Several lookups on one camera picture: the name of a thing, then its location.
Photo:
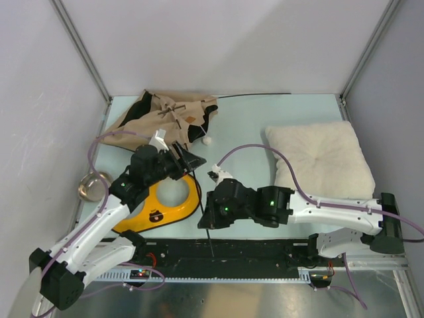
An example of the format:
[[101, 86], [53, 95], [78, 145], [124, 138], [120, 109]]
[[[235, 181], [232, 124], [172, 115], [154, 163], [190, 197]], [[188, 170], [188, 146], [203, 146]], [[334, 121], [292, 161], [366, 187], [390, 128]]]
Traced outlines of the beige fabric pet tent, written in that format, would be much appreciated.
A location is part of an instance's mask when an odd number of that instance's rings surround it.
[[177, 141], [190, 147], [207, 134], [217, 112], [218, 101], [212, 95], [145, 89], [106, 130], [102, 143], [134, 151], [163, 129], [166, 144]]

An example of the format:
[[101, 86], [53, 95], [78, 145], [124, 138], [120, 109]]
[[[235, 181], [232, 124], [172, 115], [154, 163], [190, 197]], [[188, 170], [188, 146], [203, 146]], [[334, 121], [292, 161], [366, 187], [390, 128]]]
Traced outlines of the black tent pole front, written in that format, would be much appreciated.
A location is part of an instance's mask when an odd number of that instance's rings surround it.
[[[181, 130], [181, 132], [182, 132], [182, 126], [181, 126], [181, 124], [180, 124], [180, 121], [178, 120], [178, 118], [176, 117], [176, 115], [173, 115], [173, 117], [174, 117], [174, 119], [175, 119], [175, 121], [176, 121], [176, 123], [177, 123], [177, 125], [178, 125], [178, 128], [179, 128], [179, 129]], [[188, 150], [189, 150], [189, 148], [188, 148], [188, 145], [187, 145], [187, 143], [186, 143], [185, 141], [184, 141], [183, 145], [184, 145], [184, 148], [188, 151]], [[197, 195], [198, 195], [198, 198], [199, 198], [199, 206], [200, 206], [200, 209], [201, 209], [201, 214], [202, 214], [202, 216], [204, 216], [205, 210], [204, 210], [203, 202], [202, 202], [201, 187], [200, 187], [200, 184], [199, 184], [199, 182], [198, 182], [198, 180], [197, 180], [197, 178], [196, 178], [195, 170], [193, 170], [191, 174], [192, 174], [192, 176], [193, 176], [193, 178], [194, 178], [194, 180], [195, 180], [195, 184], [196, 184], [196, 192], [197, 192]], [[209, 247], [210, 247], [210, 249], [211, 249], [211, 255], [212, 255], [212, 257], [214, 258], [214, 257], [215, 257], [215, 253], [214, 253], [214, 250], [213, 250], [213, 245], [212, 245], [212, 241], [211, 241], [211, 236], [210, 236], [210, 233], [209, 233], [209, 230], [208, 230], [208, 229], [206, 229], [205, 231], [206, 231], [207, 239], [208, 239], [208, 242], [209, 242]]]

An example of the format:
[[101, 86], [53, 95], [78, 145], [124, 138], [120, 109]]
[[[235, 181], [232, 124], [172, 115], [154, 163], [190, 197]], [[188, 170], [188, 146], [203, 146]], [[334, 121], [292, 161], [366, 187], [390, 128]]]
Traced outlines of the black tent pole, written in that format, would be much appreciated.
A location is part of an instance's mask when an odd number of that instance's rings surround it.
[[[181, 124], [180, 124], [180, 121], [178, 120], [178, 118], [176, 117], [176, 115], [173, 115], [173, 117], [174, 117], [174, 119], [175, 119], [175, 121], [176, 121], [176, 123], [177, 123], [177, 125], [178, 125], [178, 128], [179, 128], [179, 129], [181, 130], [181, 132], [182, 132], [182, 126], [181, 126]], [[186, 143], [185, 141], [184, 141], [183, 145], [184, 145], [184, 148], [188, 151], [188, 150], [189, 150], [189, 148], [188, 148], [188, 145], [187, 145], [187, 143]], [[201, 209], [201, 214], [202, 214], [202, 216], [204, 216], [205, 210], [204, 210], [203, 202], [202, 202], [201, 187], [200, 187], [200, 184], [199, 184], [199, 182], [198, 182], [198, 180], [197, 180], [197, 178], [196, 178], [195, 170], [193, 170], [191, 174], [192, 174], [192, 176], [193, 176], [193, 178], [194, 178], [194, 180], [195, 180], [195, 184], [196, 184], [196, 192], [197, 192], [197, 195], [198, 195], [198, 198], [199, 198], [199, 206], [200, 206], [200, 209]], [[212, 245], [212, 241], [211, 241], [211, 236], [210, 236], [210, 233], [209, 233], [209, 230], [208, 230], [208, 229], [206, 229], [205, 231], [206, 231], [207, 239], [208, 239], [208, 242], [209, 242], [209, 247], [210, 247], [210, 249], [211, 249], [211, 255], [212, 255], [212, 257], [214, 258], [214, 257], [215, 257], [215, 253], [214, 253], [214, 250], [213, 250], [213, 245]]]
[[227, 98], [236, 98], [236, 97], [249, 97], [249, 96], [267, 96], [267, 95], [292, 95], [292, 93], [287, 92], [275, 92], [275, 93], [240, 93], [240, 94], [230, 94], [230, 95], [220, 95], [217, 99], [227, 99]]

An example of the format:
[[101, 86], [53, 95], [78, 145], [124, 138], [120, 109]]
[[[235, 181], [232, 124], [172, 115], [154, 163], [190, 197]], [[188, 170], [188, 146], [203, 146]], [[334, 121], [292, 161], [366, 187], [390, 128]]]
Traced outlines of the black tent pole back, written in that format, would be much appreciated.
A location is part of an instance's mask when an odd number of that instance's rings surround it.
[[240, 94], [230, 94], [230, 95], [220, 95], [217, 99], [227, 99], [227, 98], [236, 98], [236, 97], [249, 97], [249, 96], [267, 96], [267, 95], [292, 95], [292, 93], [287, 92], [275, 92], [275, 93], [240, 93]]

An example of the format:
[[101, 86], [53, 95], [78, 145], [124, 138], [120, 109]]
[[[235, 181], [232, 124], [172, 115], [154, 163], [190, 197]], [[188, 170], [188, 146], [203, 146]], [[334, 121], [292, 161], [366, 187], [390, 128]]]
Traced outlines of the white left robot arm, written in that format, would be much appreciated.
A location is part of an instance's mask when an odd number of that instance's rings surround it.
[[102, 204], [81, 225], [51, 249], [37, 248], [31, 253], [30, 270], [42, 270], [40, 294], [56, 309], [66, 310], [93, 281], [95, 268], [103, 274], [123, 262], [142, 263], [147, 249], [134, 231], [122, 234], [95, 258], [89, 254], [115, 225], [147, 199], [152, 186], [166, 178], [179, 180], [205, 163], [206, 159], [178, 142], [162, 149], [152, 144], [139, 146], [124, 172], [107, 188]]

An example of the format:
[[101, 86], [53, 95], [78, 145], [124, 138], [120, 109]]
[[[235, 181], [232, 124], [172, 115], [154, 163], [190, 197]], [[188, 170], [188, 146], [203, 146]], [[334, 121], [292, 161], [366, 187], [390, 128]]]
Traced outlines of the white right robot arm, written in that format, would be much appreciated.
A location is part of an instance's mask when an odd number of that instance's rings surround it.
[[207, 192], [200, 229], [224, 229], [251, 219], [263, 227], [319, 223], [336, 226], [330, 233], [309, 236], [307, 260], [316, 266], [343, 253], [369, 248], [379, 254], [404, 252], [395, 197], [329, 199], [274, 185], [252, 189], [226, 178]]

